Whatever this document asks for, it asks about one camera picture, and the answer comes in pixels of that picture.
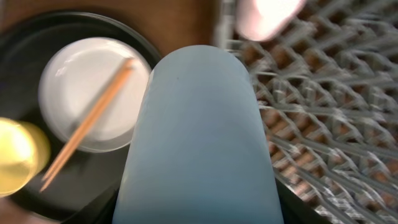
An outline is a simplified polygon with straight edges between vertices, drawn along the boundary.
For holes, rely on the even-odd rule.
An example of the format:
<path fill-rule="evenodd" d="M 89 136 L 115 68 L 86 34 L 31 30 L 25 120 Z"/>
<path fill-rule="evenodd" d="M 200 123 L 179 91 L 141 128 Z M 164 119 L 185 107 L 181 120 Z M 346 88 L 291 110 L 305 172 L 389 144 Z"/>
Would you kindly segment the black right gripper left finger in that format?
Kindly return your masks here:
<path fill-rule="evenodd" d="M 120 188 L 120 180 L 76 212 L 62 224 L 111 224 Z"/>

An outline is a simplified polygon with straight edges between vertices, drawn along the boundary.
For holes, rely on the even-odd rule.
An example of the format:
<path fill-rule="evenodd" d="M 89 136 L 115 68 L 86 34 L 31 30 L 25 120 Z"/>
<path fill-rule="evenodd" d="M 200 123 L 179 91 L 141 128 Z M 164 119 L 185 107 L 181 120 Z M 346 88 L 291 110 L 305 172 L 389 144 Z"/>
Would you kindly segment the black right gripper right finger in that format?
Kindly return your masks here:
<path fill-rule="evenodd" d="M 285 224 L 331 224 L 297 197 L 279 180 L 275 180 Z"/>

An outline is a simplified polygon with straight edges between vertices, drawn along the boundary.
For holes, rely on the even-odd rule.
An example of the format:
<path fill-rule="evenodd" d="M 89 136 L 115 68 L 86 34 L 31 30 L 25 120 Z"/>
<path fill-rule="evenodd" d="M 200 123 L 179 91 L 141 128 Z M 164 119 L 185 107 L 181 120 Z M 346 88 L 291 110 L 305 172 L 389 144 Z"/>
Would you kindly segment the yellow bowl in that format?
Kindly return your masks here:
<path fill-rule="evenodd" d="M 45 133 L 27 122 L 1 118 L 1 197 L 23 188 L 49 162 Z"/>

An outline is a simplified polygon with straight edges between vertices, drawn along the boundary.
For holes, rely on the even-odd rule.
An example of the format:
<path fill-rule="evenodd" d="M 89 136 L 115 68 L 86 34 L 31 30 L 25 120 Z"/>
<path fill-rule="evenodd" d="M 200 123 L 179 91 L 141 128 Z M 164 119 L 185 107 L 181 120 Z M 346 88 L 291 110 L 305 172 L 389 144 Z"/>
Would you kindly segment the blue plastic cup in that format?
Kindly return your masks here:
<path fill-rule="evenodd" d="M 259 106 L 232 54 L 164 57 L 146 91 L 114 223 L 282 223 Z"/>

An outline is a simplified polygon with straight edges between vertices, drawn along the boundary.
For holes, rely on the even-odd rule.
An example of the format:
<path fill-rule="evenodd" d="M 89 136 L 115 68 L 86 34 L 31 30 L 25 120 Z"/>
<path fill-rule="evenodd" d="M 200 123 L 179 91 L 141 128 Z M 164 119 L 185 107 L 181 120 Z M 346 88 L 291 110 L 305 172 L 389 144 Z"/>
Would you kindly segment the pink plastic cup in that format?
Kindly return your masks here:
<path fill-rule="evenodd" d="M 304 7 L 306 0 L 240 0 L 236 31 L 247 40 L 273 38 Z"/>

